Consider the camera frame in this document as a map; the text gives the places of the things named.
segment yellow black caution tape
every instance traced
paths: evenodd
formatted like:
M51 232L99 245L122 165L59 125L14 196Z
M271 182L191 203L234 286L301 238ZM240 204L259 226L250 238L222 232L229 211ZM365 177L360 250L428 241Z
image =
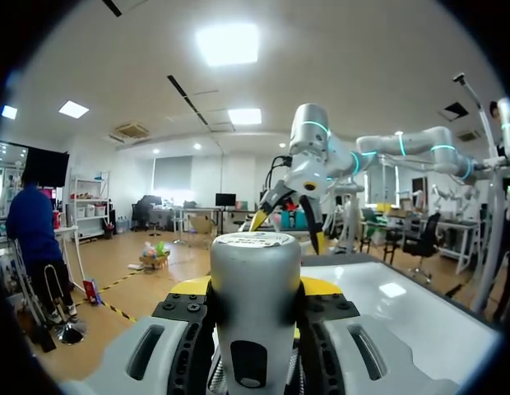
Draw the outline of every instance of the yellow black caution tape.
M135 272L131 272L129 274L127 274L126 276L120 278L119 280L116 280L115 282L113 282L112 284L109 284L108 286L105 286L103 287L101 290L98 290L98 293L101 294L102 292L105 292L106 290L110 290L113 286L116 286L117 284L119 284L120 282L124 281L124 280L127 280L129 277L132 277L134 276L135 274L138 274L139 272L141 272L143 269L138 269L136 270ZM84 304L85 302L88 302L89 300L87 298L85 298L84 300L76 303L76 307L79 306L80 304Z
M135 323L135 322L137 321L137 319L136 319L136 318L131 317L129 314L124 313L122 310L117 309L117 308L115 308L114 306L111 306L110 304L105 303L104 301L102 301L102 302L101 302L101 304L102 304L103 306L106 306L106 307L110 308L110 309L111 309L111 310L113 310L116 314L121 315L122 317L124 317L124 318L128 319L128 320L129 320L129 321L131 321L132 323Z

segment monitor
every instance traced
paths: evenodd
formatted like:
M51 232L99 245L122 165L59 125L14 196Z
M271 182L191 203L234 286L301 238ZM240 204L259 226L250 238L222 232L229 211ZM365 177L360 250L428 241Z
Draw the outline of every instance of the monitor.
M235 207L237 195L234 193L215 193L215 206L219 207Z
M25 171L32 173L40 187L62 187L67 175L68 154L30 148Z

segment label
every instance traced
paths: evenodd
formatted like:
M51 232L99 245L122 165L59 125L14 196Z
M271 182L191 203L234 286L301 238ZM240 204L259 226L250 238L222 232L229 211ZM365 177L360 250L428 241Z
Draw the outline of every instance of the label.
M274 247L287 244L294 238L284 233L273 232L242 232L222 235L217 243L229 244L234 247Z

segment bolt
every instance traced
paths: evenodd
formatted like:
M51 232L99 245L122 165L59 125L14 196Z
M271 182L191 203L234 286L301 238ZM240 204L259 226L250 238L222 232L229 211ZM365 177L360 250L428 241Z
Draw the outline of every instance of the bolt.
M324 310L324 307L322 307L320 304L312 304L310 306L310 310L314 311L315 313L321 313Z
M200 305L197 303L190 303L188 304L188 310L194 313L195 311L200 310Z

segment person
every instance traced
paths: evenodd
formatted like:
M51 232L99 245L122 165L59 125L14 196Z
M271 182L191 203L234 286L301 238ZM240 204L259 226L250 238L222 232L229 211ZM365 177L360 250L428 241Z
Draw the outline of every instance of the person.
M52 292L54 297L60 296L60 287L67 312L75 319L77 310L68 287L67 266L54 236L52 204L37 189L37 181L30 171L25 170L21 182L23 190L14 197L8 212L7 235L19 242L26 273L50 322L59 324L63 321L53 303L54 298L49 294ZM56 276L49 266L55 269Z

